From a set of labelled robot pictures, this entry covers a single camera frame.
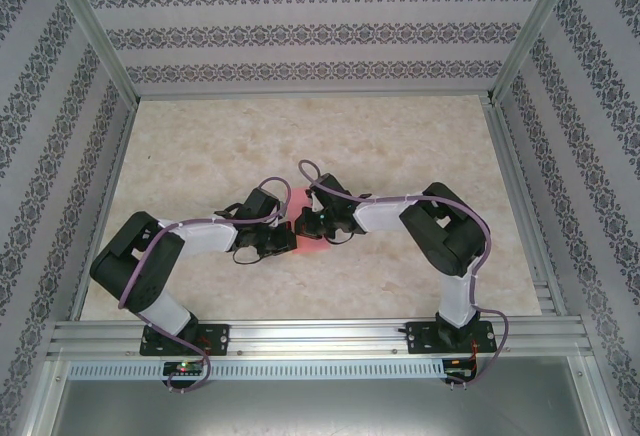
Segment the marble floor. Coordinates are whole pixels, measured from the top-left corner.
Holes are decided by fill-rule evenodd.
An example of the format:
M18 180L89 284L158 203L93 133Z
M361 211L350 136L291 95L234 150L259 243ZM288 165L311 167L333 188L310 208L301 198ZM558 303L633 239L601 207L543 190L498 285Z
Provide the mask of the marble floor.
M135 211L181 220L244 201L264 178L306 186L312 159L352 193L404 195L433 181L490 225L477 300L509 315L540 306L480 102L475 96L143 102L102 244ZM268 189L283 196L276 183ZM439 278L404 232L357 236L311 254L238 266L226 253L179 261L167 287L200 319L432 316ZM91 282L82 319L132 319Z

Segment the wallpaper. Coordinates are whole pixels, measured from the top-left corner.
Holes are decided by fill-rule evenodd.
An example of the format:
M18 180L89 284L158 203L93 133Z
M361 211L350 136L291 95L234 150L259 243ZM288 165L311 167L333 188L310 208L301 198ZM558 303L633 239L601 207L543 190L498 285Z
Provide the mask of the wallpaper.
M141 95L488 90L536 0L89 0Z
M559 0L502 101L572 313L640 434L638 0Z
M69 317L128 110L64 0L0 3L0 435Z

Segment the purple cable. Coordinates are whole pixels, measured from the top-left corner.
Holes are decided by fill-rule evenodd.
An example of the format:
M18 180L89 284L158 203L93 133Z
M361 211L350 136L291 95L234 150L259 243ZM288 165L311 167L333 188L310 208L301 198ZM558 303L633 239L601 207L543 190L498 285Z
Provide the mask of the purple cable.
M284 216L287 213L287 207L289 206L289 202L291 201L291 186L289 185L289 183L287 182L287 180L280 178L278 176L272 176L270 178L265 179L264 181L262 181L259 185L258 188L262 188L265 184L271 182L271 181L280 181L281 183L283 183L287 189L287 197L285 199L284 204L282 205L282 207L276 211L275 214L270 214L269 216L265 216L264 218L257 218L257 219L224 219L224 218L218 218L218 219L212 219L212 218L200 218L200 219L187 219L185 221L180 221L179 223L172 223L164 228L162 228L158 234L155 235L155 237L151 240L151 242L149 243L149 246L147 247L146 251L144 252L144 254L142 255L142 258L140 258L140 261L138 261L138 264L136 265L135 269L133 270L133 273L131 274L131 277L129 278L129 281L127 282L127 285L124 288L124 291L122 292L122 295L120 296L120 300L118 301L118 309L122 309L124 308L124 305L127 302L127 299L129 298L129 294L131 294L131 290L133 289L133 287L136 284L136 281L138 280L138 277L140 276L140 272L142 271L142 268L144 267L145 263L147 262L147 260L149 259L149 255L151 254L151 251L153 250L153 248L155 248L155 246L158 244L158 241L160 241L160 238L162 238L165 234L167 234L169 231L172 231L176 228L182 227L182 226L190 226L190 225L194 225L194 224L258 224L258 223L264 223L268 220L273 221L274 218L280 217L280 216ZM137 314L136 316L138 316L142 321L144 321L145 323L147 323L149 326L151 326L151 328L153 328L155 331L157 331L158 333L162 334L163 336L165 336L166 338L169 338L195 352L197 352L198 354L200 354L202 356L202 359L204 360L204 362L207 365L207 373L205 374L205 377L202 378L200 381L194 383L193 385L191 385L188 388L184 388L184 389L177 389L174 388L173 386L171 386L171 379L173 378L174 374L171 374L169 376L169 379L167 380L167 386L169 387L169 390L172 392L180 392L182 393L188 393L190 391L194 391L196 389L198 389L199 387L201 387L203 384L205 384L207 382L207 380L209 379L209 377L211 376L211 359L209 358L209 356L207 355L207 353L205 353L203 350L201 350L200 348L198 348L197 346L181 339L178 338L177 336L174 336L173 334L165 331L164 329L156 326L155 324L151 323L151 321L149 321L148 319L146 319L144 316L142 316L141 314Z
M312 186L320 188L329 194L333 194L334 196L338 196L343 199L348 199L349 201L355 201L357 203L399 203L403 201L433 201L435 203L446 204L447 206L450 206L452 208L462 211L471 219L473 219L478 224L478 226L480 226L480 229L482 230L482 233L484 234L484 237L486 240L485 251L480 257L478 264L475 265L475 267L472 269L472 272L471 272L471 284L469 285L469 302L471 303L471 306L473 307L473 309L475 309L476 311L480 311L481 313L496 314L500 316L504 321L504 333L496 352L494 353L493 357L489 360L489 362L486 364L484 370L478 376L476 376L472 381L470 381L469 383L466 383L465 386L472 386L473 384L476 384L479 380L481 380L484 377L487 370L490 369L495 364L496 360L498 359L498 356L500 356L500 353L504 348L505 343L507 342L507 337L509 336L509 320L507 319L507 316L502 311L498 311L497 309L485 309L476 305L475 292L476 292L477 273L478 273L478 270L487 261L487 258L489 258L489 254L491 253L491 233L489 232L489 227L487 226L487 223L485 223L485 221L471 208L463 204L460 204L456 201L452 201L446 198L441 198L439 196L420 195L420 196L393 196L393 197L385 197L385 198L358 198L356 196L351 196L349 194L341 193L340 191L336 191L335 189L328 188L318 183L317 178L313 179L313 177L304 170L303 166L305 164L310 165L311 167L313 167L313 169L316 170L316 173L318 175L317 178L321 176L322 173L318 165L313 161L309 161L308 159L302 159L298 162L298 169L300 170L300 173L302 173L302 175L311 183ZM463 383L463 381L458 378L451 377L450 379L457 380L458 382Z

